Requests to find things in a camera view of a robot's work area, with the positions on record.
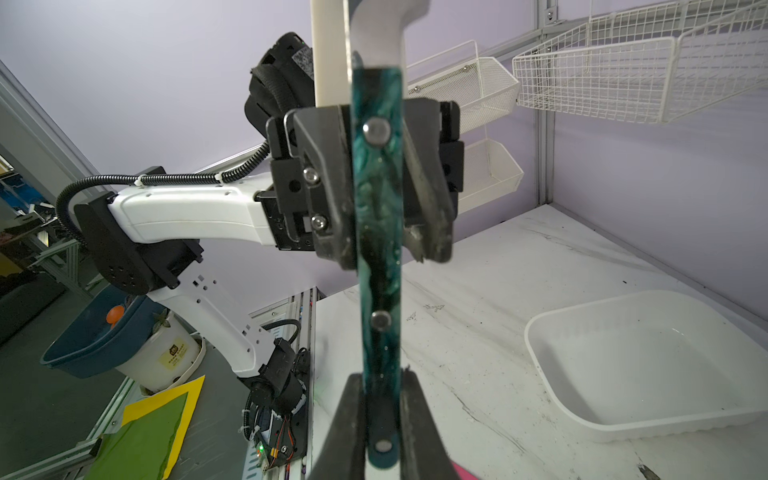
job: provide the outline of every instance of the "teal knife handle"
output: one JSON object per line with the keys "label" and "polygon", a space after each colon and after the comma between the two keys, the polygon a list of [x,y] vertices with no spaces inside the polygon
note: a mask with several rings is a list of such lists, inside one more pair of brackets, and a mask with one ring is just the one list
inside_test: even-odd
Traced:
{"label": "teal knife handle", "polygon": [[[383,146],[371,144],[363,133],[363,125],[375,117],[388,121],[391,128]],[[399,457],[402,248],[402,72],[399,68],[353,70],[352,126],[368,458],[375,467],[388,468],[396,464]],[[374,328],[371,322],[374,312],[387,312],[391,317],[389,326]]]}

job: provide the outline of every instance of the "metal rivet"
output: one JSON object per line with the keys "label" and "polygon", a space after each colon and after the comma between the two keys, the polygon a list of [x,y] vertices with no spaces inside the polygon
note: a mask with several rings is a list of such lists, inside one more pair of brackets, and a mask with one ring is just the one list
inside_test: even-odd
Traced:
{"label": "metal rivet", "polygon": [[385,310],[377,310],[371,315],[371,326],[384,332],[392,325],[392,317]]}
{"label": "metal rivet", "polygon": [[320,183],[320,175],[317,173],[317,170],[315,170],[312,167],[307,167],[304,169],[304,180],[309,185],[317,185]]}
{"label": "metal rivet", "polygon": [[312,228],[317,231],[323,231],[328,227],[328,219],[323,215],[312,216]]}
{"label": "metal rivet", "polygon": [[392,135],[392,126],[386,118],[371,117],[362,126],[362,135],[373,147],[383,147]]}
{"label": "metal rivet", "polygon": [[392,442],[387,439],[381,439],[374,445],[378,453],[387,453],[392,450]]}

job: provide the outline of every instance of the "pink object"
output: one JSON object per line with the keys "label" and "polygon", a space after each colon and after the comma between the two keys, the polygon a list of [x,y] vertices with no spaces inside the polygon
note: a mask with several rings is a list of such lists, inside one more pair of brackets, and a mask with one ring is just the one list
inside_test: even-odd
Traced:
{"label": "pink object", "polygon": [[451,462],[453,464],[453,468],[456,470],[456,473],[458,473],[458,477],[461,480],[478,480],[477,477],[475,477],[473,474],[467,472],[464,470],[458,463]]}

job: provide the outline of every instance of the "blue tub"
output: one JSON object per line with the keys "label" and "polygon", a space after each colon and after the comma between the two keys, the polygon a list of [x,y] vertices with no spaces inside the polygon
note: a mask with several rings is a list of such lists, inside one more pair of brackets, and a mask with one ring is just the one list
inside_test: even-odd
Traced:
{"label": "blue tub", "polygon": [[152,334],[155,313],[165,307],[137,297],[113,329],[107,323],[112,307],[125,303],[127,293],[116,286],[103,289],[78,318],[48,347],[40,363],[86,379],[126,363]]}

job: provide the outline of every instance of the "yellow paper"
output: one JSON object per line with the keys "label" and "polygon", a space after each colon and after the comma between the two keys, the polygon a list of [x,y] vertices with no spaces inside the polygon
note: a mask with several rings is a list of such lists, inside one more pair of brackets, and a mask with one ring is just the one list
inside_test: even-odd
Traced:
{"label": "yellow paper", "polygon": [[125,407],[123,413],[123,425],[128,422],[132,422],[135,419],[139,419],[144,415],[159,409],[161,406],[170,402],[171,400],[187,394],[187,403],[184,404],[184,410],[181,413],[181,422],[179,422],[179,429],[176,431],[174,437],[174,444],[170,447],[170,455],[168,456],[168,465],[165,467],[165,473],[163,473],[163,480],[166,480],[170,475],[171,469],[176,465],[176,461],[179,459],[181,453],[181,444],[184,442],[184,436],[187,434],[187,429],[190,426],[192,420],[192,413],[197,405],[197,399],[200,397],[200,390],[203,388],[203,381],[205,375],[193,382],[184,383],[178,387],[167,390],[166,392],[156,393],[148,399],[141,400],[140,402],[131,403]]}

